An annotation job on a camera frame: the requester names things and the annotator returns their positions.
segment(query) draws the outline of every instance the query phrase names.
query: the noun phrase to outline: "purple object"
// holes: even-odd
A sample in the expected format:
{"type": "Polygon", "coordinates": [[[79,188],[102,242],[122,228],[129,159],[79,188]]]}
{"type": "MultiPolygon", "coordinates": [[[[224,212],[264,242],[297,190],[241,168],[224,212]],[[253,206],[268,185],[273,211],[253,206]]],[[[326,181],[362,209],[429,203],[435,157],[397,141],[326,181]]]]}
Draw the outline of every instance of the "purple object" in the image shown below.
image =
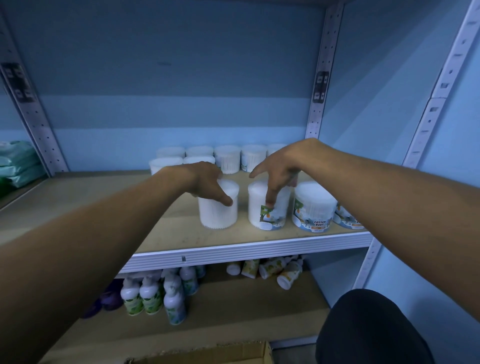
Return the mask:
{"type": "Polygon", "coordinates": [[[80,316],[80,318],[91,318],[92,316],[95,316],[100,312],[102,309],[102,304],[100,303],[100,300],[96,300],[93,305],[89,307],[89,309],[80,316]]]}
{"type": "Polygon", "coordinates": [[[100,296],[100,303],[105,311],[113,311],[123,306],[120,291],[123,286],[122,279],[114,279],[100,296]]]}

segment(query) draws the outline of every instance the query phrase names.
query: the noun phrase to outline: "floor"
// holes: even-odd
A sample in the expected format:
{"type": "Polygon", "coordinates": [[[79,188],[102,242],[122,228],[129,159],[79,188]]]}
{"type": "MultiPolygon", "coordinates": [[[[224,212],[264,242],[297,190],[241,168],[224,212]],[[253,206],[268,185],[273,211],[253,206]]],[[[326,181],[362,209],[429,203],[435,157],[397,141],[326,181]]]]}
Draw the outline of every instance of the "floor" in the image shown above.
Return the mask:
{"type": "Polygon", "coordinates": [[[273,350],[275,364],[316,364],[315,345],[273,350]]]}

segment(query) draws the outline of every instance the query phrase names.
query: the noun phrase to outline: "person's left hand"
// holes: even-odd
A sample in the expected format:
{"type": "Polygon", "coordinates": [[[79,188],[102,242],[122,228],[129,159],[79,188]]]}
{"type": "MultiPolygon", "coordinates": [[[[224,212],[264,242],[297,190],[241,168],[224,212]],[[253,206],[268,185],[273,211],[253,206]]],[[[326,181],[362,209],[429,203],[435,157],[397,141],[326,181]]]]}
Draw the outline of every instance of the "person's left hand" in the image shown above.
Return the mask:
{"type": "Polygon", "coordinates": [[[223,192],[222,188],[218,184],[217,180],[222,178],[222,171],[215,164],[209,162],[198,162],[192,164],[182,164],[177,168],[186,169],[193,176],[193,183],[187,192],[196,197],[208,198],[218,201],[225,206],[232,206],[233,200],[225,192],[223,192]]]}

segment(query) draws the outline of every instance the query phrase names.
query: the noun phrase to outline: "person's left arm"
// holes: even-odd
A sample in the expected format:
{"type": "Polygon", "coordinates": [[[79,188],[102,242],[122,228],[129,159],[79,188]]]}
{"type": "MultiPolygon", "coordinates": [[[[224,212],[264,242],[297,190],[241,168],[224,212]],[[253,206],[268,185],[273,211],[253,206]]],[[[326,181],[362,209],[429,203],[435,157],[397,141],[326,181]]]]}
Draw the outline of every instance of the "person's left arm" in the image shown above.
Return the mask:
{"type": "Polygon", "coordinates": [[[211,163],[165,167],[144,182],[0,246],[0,352],[36,363],[101,294],[185,192],[232,200],[211,163]]]}

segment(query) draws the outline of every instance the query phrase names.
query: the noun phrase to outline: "forearm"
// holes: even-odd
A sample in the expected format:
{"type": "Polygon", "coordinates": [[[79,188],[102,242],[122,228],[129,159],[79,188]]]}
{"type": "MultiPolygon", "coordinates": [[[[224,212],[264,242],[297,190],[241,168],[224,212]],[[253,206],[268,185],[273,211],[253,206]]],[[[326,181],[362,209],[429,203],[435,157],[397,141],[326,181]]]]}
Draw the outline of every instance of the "forearm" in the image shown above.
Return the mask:
{"type": "Polygon", "coordinates": [[[480,190],[313,146],[301,168],[378,240],[480,318],[480,190]]]}
{"type": "Polygon", "coordinates": [[[14,281],[0,276],[1,286],[10,287],[0,303],[1,312],[10,313],[2,316],[3,355],[27,362],[20,355],[28,352],[29,360],[38,360],[100,295],[189,183],[182,169],[165,168],[2,246],[3,271],[18,272],[14,281]]]}

